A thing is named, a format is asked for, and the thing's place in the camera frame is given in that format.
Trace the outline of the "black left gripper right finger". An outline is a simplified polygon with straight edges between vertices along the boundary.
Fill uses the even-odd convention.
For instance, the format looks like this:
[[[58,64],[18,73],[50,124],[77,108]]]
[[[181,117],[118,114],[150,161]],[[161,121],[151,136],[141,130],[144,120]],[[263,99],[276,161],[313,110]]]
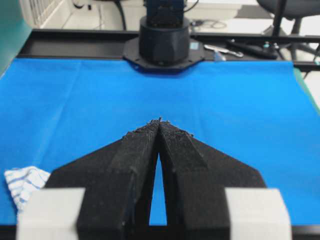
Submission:
[[[159,125],[167,222],[185,240],[289,240],[287,207],[255,168]]]

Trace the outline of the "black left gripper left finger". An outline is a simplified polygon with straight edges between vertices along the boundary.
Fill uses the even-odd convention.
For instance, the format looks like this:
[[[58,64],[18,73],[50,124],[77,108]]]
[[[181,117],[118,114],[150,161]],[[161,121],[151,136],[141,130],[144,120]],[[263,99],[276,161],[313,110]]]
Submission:
[[[152,192],[144,188],[157,161],[160,122],[55,169],[34,192],[17,224],[19,240],[124,240],[147,224]]]

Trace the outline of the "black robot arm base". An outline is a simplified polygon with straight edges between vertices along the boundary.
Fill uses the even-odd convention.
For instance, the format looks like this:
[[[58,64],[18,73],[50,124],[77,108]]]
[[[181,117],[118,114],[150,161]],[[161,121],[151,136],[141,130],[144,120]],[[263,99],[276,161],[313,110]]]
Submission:
[[[190,35],[185,0],[145,0],[138,37],[125,42],[123,58],[145,71],[181,72],[204,61],[204,45]]]

